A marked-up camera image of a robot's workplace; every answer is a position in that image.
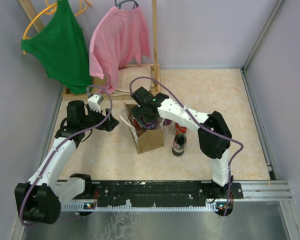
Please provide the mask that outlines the purple soda can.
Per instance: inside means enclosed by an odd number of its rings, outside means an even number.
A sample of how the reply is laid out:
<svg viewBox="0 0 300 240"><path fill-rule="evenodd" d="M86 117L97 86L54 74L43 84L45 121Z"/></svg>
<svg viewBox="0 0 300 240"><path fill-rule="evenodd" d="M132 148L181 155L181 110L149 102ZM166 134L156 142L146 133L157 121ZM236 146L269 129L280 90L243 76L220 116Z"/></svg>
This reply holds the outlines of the purple soda can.
<svg viewBox="0 0 300 240"><path fill-rule="evenodd" d="M165 120L163 121L163 125L164 125L164 126L169 126L171 123L172 123L172 121L171 121L170 119L165 119Z"/></svg>
<svg viewBox="0 0 300 240"><path fill-rule="evenodd" d="M157 124L157 121L156 120L153 120L153 121L144 121L144 129L146 130L155 130L156 129L156 124Z"/></svg>

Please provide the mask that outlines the brown burlap canvas bag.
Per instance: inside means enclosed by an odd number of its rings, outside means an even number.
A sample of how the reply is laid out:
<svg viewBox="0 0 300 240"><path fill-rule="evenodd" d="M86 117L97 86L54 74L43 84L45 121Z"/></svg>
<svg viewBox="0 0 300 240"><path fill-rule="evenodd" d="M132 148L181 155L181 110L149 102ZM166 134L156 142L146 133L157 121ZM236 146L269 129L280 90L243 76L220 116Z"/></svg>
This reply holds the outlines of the brown burlap canvas bag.
<svg viewBox="0 0 300 240"><path fill-rule="evenodd" d="M138 154L143 154L164 146L164 134L163 134L163 120L160 118L156 120L156 129L146 130L144 126L141 130L136 130L132 125L134 119L131 114L131 109L136 106L135 104L124 103L124 108L119 113L121 121L128 126L136 151Z"/></svg>

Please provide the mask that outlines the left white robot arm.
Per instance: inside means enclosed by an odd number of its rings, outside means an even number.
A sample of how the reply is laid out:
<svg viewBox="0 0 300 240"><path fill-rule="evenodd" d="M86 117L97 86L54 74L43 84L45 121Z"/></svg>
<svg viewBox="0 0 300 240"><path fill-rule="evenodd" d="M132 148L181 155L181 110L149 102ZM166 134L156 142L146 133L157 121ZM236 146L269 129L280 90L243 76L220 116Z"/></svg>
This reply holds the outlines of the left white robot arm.
<svg viewBox="0 0 300 240"><path fill-rule="evenodd" d="M94 129L112 131L119 121L113 118L112 108L100 109L99 102L92 99L70 101L66 118L61 121L52 148L38 170L26 183L18 183L14 189L20 223L54 224L61 208L76 197L85 199L94 192L92 179L87 174L74 173L60 186L57 181L66 163L85 140L86 132Z"/></svg>

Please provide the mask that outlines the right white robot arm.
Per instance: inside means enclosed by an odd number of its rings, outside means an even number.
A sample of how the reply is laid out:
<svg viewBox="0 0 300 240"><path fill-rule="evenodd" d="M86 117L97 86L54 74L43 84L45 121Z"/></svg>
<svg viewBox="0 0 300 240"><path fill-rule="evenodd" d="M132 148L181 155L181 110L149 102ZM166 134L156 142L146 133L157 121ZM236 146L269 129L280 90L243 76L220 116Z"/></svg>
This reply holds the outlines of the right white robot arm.
<svg viewBox="0 0 300 240"><path fill-rule="evenodd" d="M158 118L171 120L198 135L202 153L210 159L211 183L202 189L206 199L225 198L231 192L232 178L229 177L229 148L232 134L221 113L199 112L185 106L168 95L152 95L144 87L131 93L137 106L131 109L140 124L149 124Z"/></svg>

